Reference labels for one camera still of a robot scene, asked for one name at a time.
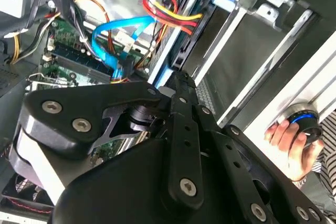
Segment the screw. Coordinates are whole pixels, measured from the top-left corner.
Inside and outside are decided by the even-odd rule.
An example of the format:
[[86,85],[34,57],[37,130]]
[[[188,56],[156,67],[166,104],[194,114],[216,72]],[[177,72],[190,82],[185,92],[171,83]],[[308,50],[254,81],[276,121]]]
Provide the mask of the screw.
[[302,207],[296,207],[296,211],[299,213],[299,215],[302,217],[304,220],[309,220],[308,214]]
[[57,114],[62,111],[62,105],[55,101],[46,101],[42,103],[42,109],[50,114]]
[[210,114],[210,111],[208,110],[208,108],[203,107],[202,110],[205,114]]
[[184,98],[180,97],[180,101],[183,103],[187,103],[187,100],[185,100]]
[[152,90],[152,89],[147,89],[148,93],[149,94],[152,94],[152,95],[156,95],[156,92],[155,90]]
[[235,135],[239,135],[239,132],[235,128],[231,127],[231,130]]
[[72,79],[77,78],[77,75],[76,75],[75,73],[70,73],[69,76],[70,76],[70,78],[72,78]]
[[190,179],[187,178],[181,179],[180,189],[190,197],[194,197],[197,192],[195,184]]
[[264,210],[256,203],[251,204],[251,211],[255,217],[257,217],[260,221],[266,221],[266,214]]
[[72,127],[78,132],[88,132],[91,129],[91,123],[83,118],[77,118],[72,122]]
[[317,221],[320,221],[320,220],[321,220],[320,216],[314,211],[314,209],[312,209],[312,208],[308,208],[308,210],[310,211],[311,215],[313,215],[313,217],[314,217]]

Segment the white cable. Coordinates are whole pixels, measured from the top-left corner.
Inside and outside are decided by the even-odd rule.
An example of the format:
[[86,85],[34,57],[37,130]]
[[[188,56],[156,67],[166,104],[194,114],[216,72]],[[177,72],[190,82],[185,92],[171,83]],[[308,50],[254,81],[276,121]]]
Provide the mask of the white cable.
[[47,28],[51,24],[51,22],[53,22],[54,20],[55,20],[54,17],[51,18],[49,20],[49,22],[47,24],[45,24],[44,27],[41,29],[41,33],[40,33],[40,36],[38,38],[38,43],[36,43],[36,46],[31,51],[29,51],[29,52],[25,53],[24,55],[20,56],[20,58],[18,58],[16,61],[14,61],[13,64],[19,62],[20,60],[22,60],[22,59],[24,59],[26,57],[28,57],[29,55],[31,55],[33,52],[36,51],[36,49],[38,48],[38,45],[41,43],[41,40],[42,40],[42,37],[43,37],[45,31],[47,30]]
[[[33,76],[41,76],[43,79],[45,80],[49,80],[49,81],[54,81],[56,83],[52,83],[52,82],[41,82],[41,81],[36,81],[36,80],[32,80],[31,78]],[[59,80],[59,79],[56,79],[56,78],[51,78],[51,77],[47,77],[47,76],[44,76],[44,74],[42,73],[33,73],[31,74],[30,76],[27,77],[27,81],[30,81],[30,82],[35,82],[35,83],[39,83],[39,84],[45,84],[45,85],[50,85],[50,86],[67,86],[67,87],[73,87],[75,86],[75,84],[73,82],[70,82],[70,81],[64,81],[64,80]]]

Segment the finger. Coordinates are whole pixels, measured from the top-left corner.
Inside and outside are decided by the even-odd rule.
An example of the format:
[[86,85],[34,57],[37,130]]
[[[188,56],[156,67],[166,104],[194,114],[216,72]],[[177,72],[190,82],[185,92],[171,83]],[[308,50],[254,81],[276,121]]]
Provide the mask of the finger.
[[301,164],[302,162],[302,151],[304,145],[306,144],[307,136],[301,132],[294,140],[292,148],[289,151],[288,157],[292,161],[296,161]]
[[270,128],[267,129],[267,131],[265,132],[265,137],[264,137],[265,141],[267,142],[271,141],[277,127],[278,127],[277,124],[273,124]]
[[280,125],[278,126],[278,128],[275,130],[275,133],[270,141],[271,145],[275,146],[278,145],[283,133],[285,132],[285,130],[287,129],[289,125],[288,120],[284,120],[282,123],[280,123]]
[[321,150],[323,149],[323,141],[316,140],[311,143],[308,148],[303,151],[303,165],[306,171],[310,171],[313,167],[317,157],[319,156]]
[[280,151],[289,152],[290,145],[292,144],[296,133],[299,130],[299,125],[297,123],[291,123],[289,127],[285,130],[278,144],[278,148]]

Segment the yellow wire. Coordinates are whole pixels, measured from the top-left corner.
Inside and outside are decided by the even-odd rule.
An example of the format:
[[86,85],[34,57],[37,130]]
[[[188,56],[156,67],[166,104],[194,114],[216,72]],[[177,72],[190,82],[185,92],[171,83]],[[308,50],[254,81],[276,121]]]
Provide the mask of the yellow wire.
[[179,20],[194,20],[194,19],[198,19],[198,18],[201,18],[202,17],[202,14],[199,13],[199,14],[196,14],[196,15],[193,15],[193,16],[182,16],[182,15],[179,15],[179,14],[176,14],[176,13],[173,13],[172,11],[164,8],[162,5],[160,5],[160,3],[158,1],[154,1],[154,3],[149,0],[155,7],[157,7],[158,9],[160,9],[161,11],[165,12],[166,14],[170,15],[171,17],[173,18],[176,18],[176,19],[179,19]]
[[124,80],[126,80],[127,78],[121,79],[119,81],[111,81],[111,84],[116,84],[116,83],[122,83]]
[[14,36],[14,54],[13,54],[11,63],[13,63],[19,55],[19,48],[18,47],[19,47],[19,41],[18,41],[17,35],[15,35]]

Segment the cable bundle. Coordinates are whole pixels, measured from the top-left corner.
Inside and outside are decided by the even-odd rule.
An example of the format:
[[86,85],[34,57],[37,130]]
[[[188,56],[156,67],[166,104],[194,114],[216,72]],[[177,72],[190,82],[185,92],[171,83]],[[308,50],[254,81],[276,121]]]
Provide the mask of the cable bundle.
[[[191,35],[194,28],[197,26],[199,19],[202,17],[202,14],[196,14],[193,16],[179,15],[177,14],[177,1],[171,1],[174,6],[174,11],[170,11],[169,9],[165,8],[157,0],[142,0],[142,5],[149,15],[163,23],[165,27],[180,27],[182,31]],[[159,35],[157,42],[161,41],[162,36],[166,30],[165,27]]]
[[83,17],[78,8],[78,6],[74,3],[73,0],[53,0],[55,5],[57,6],[59,12],[62,14],[63,18],[72,26],[74,26],[79,35],[80,41],[85,44],[87,49],[95,55],[92,50],[91,44],[88,41],[88,37],[85,33],[85,28],[83,25]]

